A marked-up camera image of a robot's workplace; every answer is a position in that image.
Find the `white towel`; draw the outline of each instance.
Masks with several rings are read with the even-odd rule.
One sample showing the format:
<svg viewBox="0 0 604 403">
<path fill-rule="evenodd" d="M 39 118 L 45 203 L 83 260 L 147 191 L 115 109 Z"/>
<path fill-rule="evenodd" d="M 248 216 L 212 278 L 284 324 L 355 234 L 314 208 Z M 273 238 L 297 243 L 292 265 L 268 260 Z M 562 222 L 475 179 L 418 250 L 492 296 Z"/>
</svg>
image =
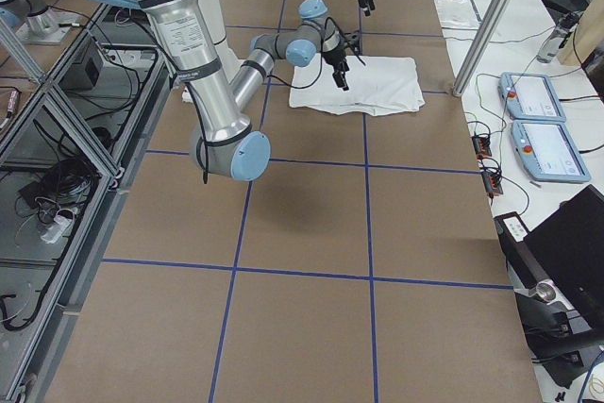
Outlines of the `white towel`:
<svg viewBox="0 0 604 403">
<path fill-rule="evenodd" d="M 363 66 L 354 56 L 346 61 L 350 71 L 346 80 L 350 90 L 339 89 L 331 74 L 331 66 L 323 62 L 317 82 L 304 90 L 292 89 L 290 107 L 312 108 L 329 113 L 364 112 L 379 116 L 398 112 L 416 112 L 425 102 L 417 82 L 415 60 L 411 58 L 361 57 Z M 320 60 L 315 56 L 309 66 L 295 68 L 292 85 L 310 84 L 319 73 Z"/>
</svg>

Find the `cardboard surface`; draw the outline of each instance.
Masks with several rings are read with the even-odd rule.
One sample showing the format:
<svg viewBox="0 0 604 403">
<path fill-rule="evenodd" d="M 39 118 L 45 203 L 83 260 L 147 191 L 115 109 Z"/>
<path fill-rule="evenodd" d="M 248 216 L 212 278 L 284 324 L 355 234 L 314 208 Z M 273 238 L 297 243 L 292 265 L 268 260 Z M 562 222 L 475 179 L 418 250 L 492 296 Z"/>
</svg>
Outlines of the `cardboard surface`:
<svg viewBox="0 0 604 403">
<path fill-rule="evenodd" d="M 289 89 L 271 87 L 262 130 L 274 138 L 273 157 L 363 163 L 362 115 L 291 109 Z"/>
<path fill-rule="evenodd" d="M 241 274 L 214 401 L 373 401 L 367 285 Z"/>
<path fill-rule="evenodd" d="M 150 266 L 101 266 L 46 403 L 201 401 L 208 394 L 229 273 L 159 274 Z"/>
<path fill-rule="evenodd" d="M 231 265 L 246 188 L 210 179 L 188 156 L 146 156 L 105 256 Z"/>
<path fill-rule="evenodd" d="M 271 162 L 250 197 L 244 267 L 366 276 L 363 169 Z"/>
<path fill-rule="evenodd" d="M 370 185 L 376 276 L 510 284 L 480 176 L 372 169 Z"/>
<path fill-rule="evenodd" d="M 424 93 L 418 112 L 367 117 L 369 161 L 437 169 L 478 169 L 461 100 Z"/>
<path fill-rule="evenodd" d="M 512 292 L 376 284 L 380 401 L 541 402 Z"/>
<path fill-rule="evenodd" d="M 296 26 L 300 1 L 221 0 L 231 46 L 244 58 L 253 36 Z M 103 265 L 47 402 L 133 389 L 145 403 L 167 390 L 210 403 L 540 401 L 432 0 L 376 0 L 362 23 L 354 0 L 326 1 L 346 31 L 363 25 L 365 54 L 415 59 L 428 104 L 332 116 L 289 109 L 272 79 L 250 106 L 273 145 L 266 173 L 204 186 L 185 156 L 193 109 L 173 93 L 109 246 L 121 263 Z M 172 323 L 156 323 L 164 307 Z M 157 356 L 123 353 L 133 339 Z M 144 374 L 133 384 L 124 369 Z"/>
</svg>

